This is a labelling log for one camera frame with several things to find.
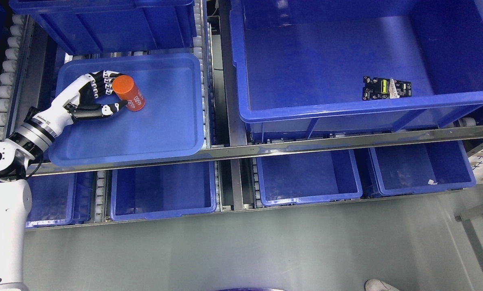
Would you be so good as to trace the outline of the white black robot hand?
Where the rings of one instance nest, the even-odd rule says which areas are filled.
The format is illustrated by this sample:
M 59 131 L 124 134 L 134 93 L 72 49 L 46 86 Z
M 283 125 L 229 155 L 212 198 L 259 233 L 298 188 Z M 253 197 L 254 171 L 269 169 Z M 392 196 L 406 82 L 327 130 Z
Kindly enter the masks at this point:
M 62 90 L 47 110 L 36 113 L 27 122 L 59 135 L 64 127 L 78 121 L 111 117 L 125 108 L 127 101 L 100 104 L 96 99 L 114 94 L 112 83 L 122 75 L 110 70 L 83 74 Z

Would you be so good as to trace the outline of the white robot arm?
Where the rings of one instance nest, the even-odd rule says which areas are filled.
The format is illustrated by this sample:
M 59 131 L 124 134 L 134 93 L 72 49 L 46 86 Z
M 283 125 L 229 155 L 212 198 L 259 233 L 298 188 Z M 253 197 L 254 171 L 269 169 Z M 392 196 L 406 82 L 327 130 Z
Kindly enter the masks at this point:
M 0 142 L 0 291 L 26 291 L 23 251 L 32 192 L 27 168 L 59 136 L 71 118 L 36 114 Z

